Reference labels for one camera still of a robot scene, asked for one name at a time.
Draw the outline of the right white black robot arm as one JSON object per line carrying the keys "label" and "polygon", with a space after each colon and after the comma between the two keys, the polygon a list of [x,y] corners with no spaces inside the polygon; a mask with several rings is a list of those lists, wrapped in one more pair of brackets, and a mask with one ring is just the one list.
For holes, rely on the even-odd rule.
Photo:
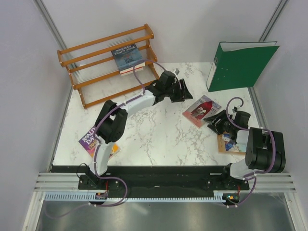
{"label": "right white black robot arm", "polygon": [[249,119],[247,112],[237,111],[232,117],[226,110],[204,119],[218,136],[220,152],[245,155],[243,160],[227,165],[227,173],[220,177],[221,186],[228,190],[237,185],[238,179],[280,173],[285,168],[283,134],[249,127]]}

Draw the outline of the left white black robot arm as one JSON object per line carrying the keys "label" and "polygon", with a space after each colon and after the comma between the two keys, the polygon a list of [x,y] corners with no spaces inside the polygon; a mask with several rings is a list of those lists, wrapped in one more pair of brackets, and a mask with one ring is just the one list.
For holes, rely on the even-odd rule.
{"label": "left white black robot arm", "polygon": [[90,170],[93,174],[89,184],[95,189],[105,185],[108,160],[114,144],[122,137],[127,119],[144,108],[151,107],[169,98],[171,102],[183,102],[192,99],[185,80],[178,79],[179,70],[163,71],[159,79],[146,86],[141,93],[122,103],[108,100],[104,103],[95,122],[94,138],[97,140]]}

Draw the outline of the red Treehouse book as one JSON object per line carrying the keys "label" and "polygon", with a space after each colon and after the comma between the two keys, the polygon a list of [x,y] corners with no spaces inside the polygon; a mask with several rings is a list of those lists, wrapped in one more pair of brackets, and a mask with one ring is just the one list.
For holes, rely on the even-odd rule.
{"label": "red Treehouse book", "polygon": [[136,65],[134,67],[131,67],[131,68],[128,68],[128,69],[120,71],[120,75],[121,76],[125,76],[125,75],[132,74],[133,71],[135,71],[135,72],[142,71],[144,67],[145,67],[144,64],[139,64],[139,65]]}

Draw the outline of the purple castle cover book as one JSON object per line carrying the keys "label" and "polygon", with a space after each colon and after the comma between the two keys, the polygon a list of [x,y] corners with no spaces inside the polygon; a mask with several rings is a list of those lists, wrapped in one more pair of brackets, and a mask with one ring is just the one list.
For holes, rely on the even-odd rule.
{"label": "purple castle cover book", "polygon": [[205,124],[205,119],[215,115],[221,106],[214,100],[203,95],[194,104],[192,104],[182,115],[192,124],[200,128]]}

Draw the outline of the blue Nineteen Eighty-Four book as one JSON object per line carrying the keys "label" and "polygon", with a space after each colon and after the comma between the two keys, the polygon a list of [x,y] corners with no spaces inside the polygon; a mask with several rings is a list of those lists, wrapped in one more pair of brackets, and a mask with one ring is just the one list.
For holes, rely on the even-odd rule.
{"label": "blue Nineteen Eighty-Four book", "polygon": [[120,74],[132,71],[133,67],[135,67],[136,71],[138,68],[143,68],[145,66],[145,62],[142,62],[143,57],[136,44],[112,50],[111,53],[116,62],[118,70],[120,71]]}

